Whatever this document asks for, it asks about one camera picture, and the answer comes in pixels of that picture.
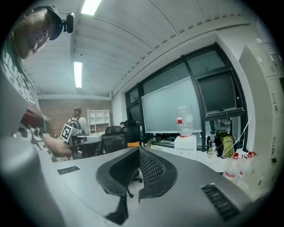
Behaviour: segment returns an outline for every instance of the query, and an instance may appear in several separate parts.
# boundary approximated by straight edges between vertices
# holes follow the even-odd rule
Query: white t-shirt
[[[72,117],[72,120],[76,121],[78,118],[77,117]],[[84,118],[84,117],[80,117],[80,119],[78,120],[80,126],[81,126],[81,129],[82,131],[85,132],[85,136],[89,136],[90,135],[90,132],[89,132],[89,126],[88,126],[88,123],[87,123],[87,120]]]

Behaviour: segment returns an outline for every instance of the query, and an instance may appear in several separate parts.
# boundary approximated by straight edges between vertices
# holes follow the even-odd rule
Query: office chair
[[[127,148],[127,139],[125,133],[120,126],[110,126],[106,128],[105,134],[102,135],[103,147],[106,153],[112,153]],[[136,171],[135,176],[139,175],[139,170]],[[133,178],[132,181],[143,182],[142,178]],[[130,198],[134,195],[130,193],[128,187],[127,192]]]
[[[140,142],[140,126],[134,119],[125,122],[126,126],[122,128],[128,143]]]

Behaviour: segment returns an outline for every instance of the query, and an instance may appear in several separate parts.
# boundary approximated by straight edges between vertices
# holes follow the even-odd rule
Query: orange object
[[[127,147],[141,147],[140,142],[134,142],[134,143],[127,143]]]

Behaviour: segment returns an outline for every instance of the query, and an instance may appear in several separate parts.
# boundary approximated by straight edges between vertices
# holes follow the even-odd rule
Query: chair backrest
[[[114,134],[114,133],[120,133],[121,127],[120,126],[110,126],[106,128],[105,134]]]
[[[120,126],[107,127],[102,135],[103,147],[106,153],[112,153],[127,148],[127,141]]]
[[[135,121],[127,121],[126,126],[122,128],[128,143],[140,142],[140,126]]]

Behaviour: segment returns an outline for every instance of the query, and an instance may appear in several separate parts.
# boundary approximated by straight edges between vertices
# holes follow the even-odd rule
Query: white wall
[[[119,91],[112,98],[111,103],[112,103],[114,125],[119,125],[120,122],[126,121],[127,114],[126,114],[125,93]]]

